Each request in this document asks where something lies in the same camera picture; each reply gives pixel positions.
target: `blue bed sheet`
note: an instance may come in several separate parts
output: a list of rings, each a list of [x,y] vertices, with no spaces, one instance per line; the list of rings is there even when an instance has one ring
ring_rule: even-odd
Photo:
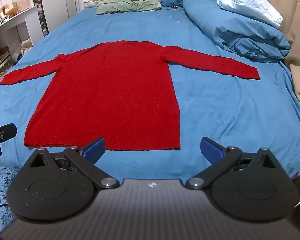
[[[96,166],[120,181],[185,181],[210,165],[200,153],[200,140],[208,136],[221,145],[236,145],[245,152],[268,147],[290,176],[300,171],[300,103],[293,93],[290,72],[282,63],[251,62],[220,49],[191,22],[183,8],[101,16],[96,16],[95,10],[83,10],[44,37],[11,70],[97,43],[127,40],[177,45],[231,57],[258,68],[261,78],[245,80],[170,65],[180,107],[181,150],[106,151]],[[19,168],[34,151],[23,145],[25,129],[52,77],[53,74],[0,86],[0,126],[13,122],[18,127],[17,136],[2,144],[0,165]],[[58,152],[62,148],[49,150]]]

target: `basket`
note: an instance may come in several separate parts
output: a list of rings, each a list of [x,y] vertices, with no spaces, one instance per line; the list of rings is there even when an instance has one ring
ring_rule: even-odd
[[[19,0],[17,1],[18,12],[22,12],[28,8],[30,8],[29,0]]]

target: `screw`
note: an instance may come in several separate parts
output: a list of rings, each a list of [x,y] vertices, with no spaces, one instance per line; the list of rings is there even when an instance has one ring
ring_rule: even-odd
[[[117,180],[114,178],[104,178],[101,180],[101,184],[103,186],[112,187],[117,183]]]
[[[204,184],[204,180],[201,178],[191,178],[189,179],[189,184],[193,187],[201,187]]]

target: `bottle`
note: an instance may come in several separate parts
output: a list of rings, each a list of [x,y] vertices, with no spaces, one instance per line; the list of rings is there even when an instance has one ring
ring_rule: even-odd
[[[17,7],[17,1],[18,1],[18,0],[12,0],[12,7],[13,7],[13,8],[17,8],[17,10],[18,10],[18,7]]]

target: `blue gripper pad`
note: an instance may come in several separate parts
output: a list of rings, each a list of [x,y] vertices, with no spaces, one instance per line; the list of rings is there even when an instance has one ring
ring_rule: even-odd
[[[106,142],[103,138],[101,138],[100,140],[94,142],[91,146],[84,149],[82,152],[82,157],[95,164],[105,153],[105,151]]]
[[[213,145],[209,142],[206,137],[201,140],[201,153],[211,163],[214,164],[221,158],[223,158],[223,147],[214,143]]]

